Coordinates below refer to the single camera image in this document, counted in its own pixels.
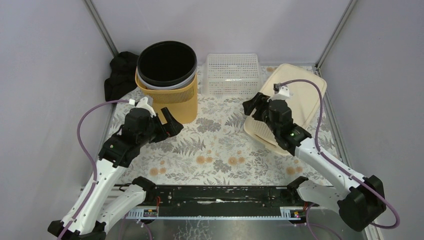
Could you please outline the black bucket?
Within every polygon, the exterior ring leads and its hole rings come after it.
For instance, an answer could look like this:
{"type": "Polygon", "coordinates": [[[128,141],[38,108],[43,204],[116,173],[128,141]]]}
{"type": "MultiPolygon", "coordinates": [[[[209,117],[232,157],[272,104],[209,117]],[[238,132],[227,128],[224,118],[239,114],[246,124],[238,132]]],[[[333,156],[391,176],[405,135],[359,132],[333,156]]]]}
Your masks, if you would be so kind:
{"type": "Polygon", "coordinates": [[[188,86],[195,77],[195,51],[179,41],[161,41],[144,49],[138,57],[136,74],[153,90],[174,90],[188,86]]]}

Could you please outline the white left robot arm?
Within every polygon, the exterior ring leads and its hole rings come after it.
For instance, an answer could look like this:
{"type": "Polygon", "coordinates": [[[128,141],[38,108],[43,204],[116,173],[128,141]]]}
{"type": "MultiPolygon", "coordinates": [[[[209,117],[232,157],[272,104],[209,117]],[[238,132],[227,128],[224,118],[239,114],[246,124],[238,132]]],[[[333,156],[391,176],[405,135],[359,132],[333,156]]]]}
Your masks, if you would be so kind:
{"type": "Polygon", "coordinates": [[[104,240],[113,225],[137,204],[148,206],[155,200],[154,184],[143,179],[132,183],[122,197],[103,207],[117,180],[141,147],[177,136],[184,128],[167,107],[161,109],[162,123],[150,106],[134,107],[124,123],[107,139],[95,163],[92,180],[71,210],[60,220],[52,221],[47,231],[59,240],[104,240]]]}

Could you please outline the yellow plastic waste bin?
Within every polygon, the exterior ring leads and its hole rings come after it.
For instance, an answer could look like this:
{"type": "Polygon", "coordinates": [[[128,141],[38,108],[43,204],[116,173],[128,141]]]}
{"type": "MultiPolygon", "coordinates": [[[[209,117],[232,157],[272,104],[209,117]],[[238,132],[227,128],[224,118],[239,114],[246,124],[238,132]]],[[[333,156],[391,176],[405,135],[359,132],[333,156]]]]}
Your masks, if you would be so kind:
{"type": "Polygon", "coordinates": [[[197,73],[190,84],[179,89],[156,90],[150,89],[135,74],[135,83],[144,95],[152,97],[152,107],[157,112],[161,122],[166,123],[162,108],[167,108],[172,116],[181,124],[189,124],[197,118],[198,114],[198,81],[197,73]]]}

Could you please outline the white mesh plastic basket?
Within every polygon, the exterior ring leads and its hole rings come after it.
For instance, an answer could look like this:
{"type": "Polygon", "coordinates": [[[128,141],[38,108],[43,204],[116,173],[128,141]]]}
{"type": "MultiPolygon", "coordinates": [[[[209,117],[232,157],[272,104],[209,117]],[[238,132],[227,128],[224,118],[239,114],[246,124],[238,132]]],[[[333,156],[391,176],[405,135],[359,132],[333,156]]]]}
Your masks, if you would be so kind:
{"type": "Polygon", "coordinates": [[[201,94],[207,97],[254,96],[262,87],[255,53],[210,53],[203,65],[201,94]]]}

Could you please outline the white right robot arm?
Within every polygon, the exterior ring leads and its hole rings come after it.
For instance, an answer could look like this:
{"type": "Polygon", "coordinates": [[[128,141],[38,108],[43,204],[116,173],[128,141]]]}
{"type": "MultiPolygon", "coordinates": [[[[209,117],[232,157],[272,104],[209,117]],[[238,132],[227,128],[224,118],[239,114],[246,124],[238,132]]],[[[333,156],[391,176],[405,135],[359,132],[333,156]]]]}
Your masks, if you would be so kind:
{"type": "Polygon", "coordinates": [[[246,116],[266,125],[279,147],[313,167],[332,185],[322,186],[299,177],[289,184],[291,189],[286,193],[291,205],[299,206],[304,201],[318,204],[338,213],[357,232],[386,211],[382,181],[375,175],[365,177],[324,149],[318,149],[316,139],[294,122],[285,100],[271,100],[258,92],[242,106],[246,116]]]}

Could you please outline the large cream plastic basket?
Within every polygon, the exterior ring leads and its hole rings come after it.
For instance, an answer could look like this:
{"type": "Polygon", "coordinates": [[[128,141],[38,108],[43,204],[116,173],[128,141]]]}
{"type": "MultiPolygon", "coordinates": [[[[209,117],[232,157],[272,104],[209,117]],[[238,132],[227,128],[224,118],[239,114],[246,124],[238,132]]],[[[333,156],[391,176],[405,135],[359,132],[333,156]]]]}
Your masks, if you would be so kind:
{"type": "MultiPolygon", "coordinates": [[[[267,78],[260,92],[266,96],[274,95],[274,84],[284,83],[290,80],[304,79],[316,84],[322,95],[327,90],[327,82],[315,75],[312,71],[303,67],[288,63],[278,66],[267,78]]],[[[288,107],[292,110],[292,118],[296,124],[304,129],[310,125],[316,112],[320,108],[318,91],[309,83],[295,82],[288,85],[290,98],[286,100],[288,107]]],[[[258,141],[266,149],[276,154],[287,156],[290,153],[280,148],[275,140],[272,131],[264,122],[254,120],[248,116],[243,124],[244,131],[254,140],[258,141]]]]}

